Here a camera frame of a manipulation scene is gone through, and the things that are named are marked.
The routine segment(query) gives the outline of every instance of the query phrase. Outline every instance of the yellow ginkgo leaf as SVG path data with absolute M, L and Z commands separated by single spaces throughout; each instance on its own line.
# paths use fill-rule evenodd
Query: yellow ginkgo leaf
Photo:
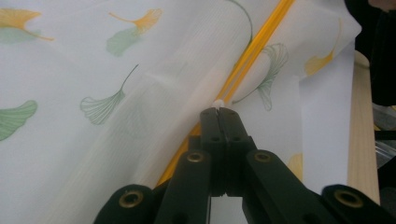
M 110 16 L 115 17 L 121 21 L 128 21 L 125 20 L 113 13 L 109 13 Z M 142 18 L 135 20 L 135 21 L 128 21 L 132 22 L 136 25 L 137 27 L 137 32 L 141 35 L 145 33 L 147 30 L 149 30 L 157 21 L 160 19 L 161 15 L 163 14 L 163 11 L 159 8 L 157 9 L 150 9 L 145 16 Z
M 288 163 L 289 169 L 303 181 L 303 153 L 293 155 Z
M 41 13 L 25 9 L 0 8 L 0 28 L 20 29 L 27 34 L 38 38 L 53 40 L 53 38 L 40 36 L 25 29 L 25 23 L 39 15 L 41 15 Z
M 338 19 L 339 22 L 339 31 L 338 31 L 338 36 L 337 39 L 335 40 L 334 46 L 332 47 L 332 51 L 324 57 L 324 58 L 319 58 L 318 56 L 314 56 L 310 58 L 306 63 L 305 63 L 305 72 L 307 75 L 312 76 L 314 75 L 318 70 L 320 70 L 322 67 L 324 67 L 327 63 L 329 63 L 332 60 L 332 56 L 334 55 L 334 50 L 335 47 L 338 44 L 338 40 L 340 39 L 341 32 L 342 32 L 342 21 L 341 18 Z

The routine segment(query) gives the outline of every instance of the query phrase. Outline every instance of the yellow strip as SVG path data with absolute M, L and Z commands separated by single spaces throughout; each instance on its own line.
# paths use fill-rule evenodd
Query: yellow strip
M 253 41 L 249 46 L 247 46 L 247 49 L 239 58 L 235 68 L 224 83 L 223 88 L 220 90 L 217 99 L 223 99 L 224 103 L 226 104 L 231 100 L 239 84 L 248 73 L 248 69 L 251 67 L 251 65 L 253 65 L 254 61 L 257 59 L 264 46 L 267 44 L 276 27 L 285 17 L 293 2 L 294 0 L 281 0 L 279 2 L 279 4 L 274 9 L 274 12 L 271 14 L 264 26 L 260 29 Z M 157 186 L 172 177 L 172 174 L 176 169 L 178 158 L 188 149 L 189 136 L 199 135 L 200 132 L 201 125 L 196 124 L 189 135 L 184 139 L 175 156 L 169 162 L 168 166 L 163 172 L 163 175 L 158 181 Z

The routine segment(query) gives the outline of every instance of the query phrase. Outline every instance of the white fabric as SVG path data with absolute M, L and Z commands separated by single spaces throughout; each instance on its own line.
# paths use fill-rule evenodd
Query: white fabric
M 116 189 L 154 187 L 247 46 L 247 14 L 255 35 L 278 3 L 237 2 L 245 10 L 224 0 L 2 1 L 0 8 L 41 12 L 24 28 L 42 37 L 4 27 L 0 17 L 0 118 L 31 115 L 0 141 L 0 223 L 92 223 Z M 161 12 L 149 30 L 122 52 L 108 46 L 121 31 L 137 29 L 109 13 L 134 21 L 149 9 Z M 258 147 L 284 161 L 303 151 L 304 64 L 332 49 L 340 18 L 334 55 L 359 31 L 343 1 L 296 1 L 268 44 L 282 44 L 289 55 L 273 83 L 271 109 L 257 91 L 229 105 Z M 263 53 L 247 82 L 264 79 L 266 61 Z M 240 95 L 257 87 L 243 85 Z M 112 100 L 114 111 L 94 119 L 90 106 L 102 99 Z

